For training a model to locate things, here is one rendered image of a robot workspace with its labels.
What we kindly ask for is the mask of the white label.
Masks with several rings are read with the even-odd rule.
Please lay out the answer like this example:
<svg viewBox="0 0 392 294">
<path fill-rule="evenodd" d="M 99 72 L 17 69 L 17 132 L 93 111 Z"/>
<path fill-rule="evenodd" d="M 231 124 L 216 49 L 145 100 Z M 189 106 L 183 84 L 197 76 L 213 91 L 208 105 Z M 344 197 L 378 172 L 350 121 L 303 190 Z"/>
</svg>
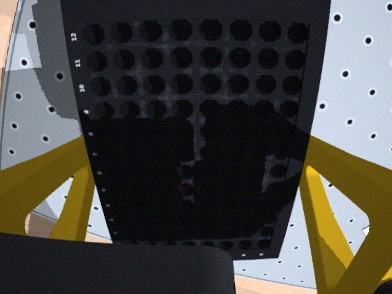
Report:
<svg viewBox="0 0 392 294">
<path fill-rule="evenodd" d="M 369 225 L 365 228 L 362 229 L 364 231 L 364 233 L 367 235 L 369 232 Z"/>
</svg>

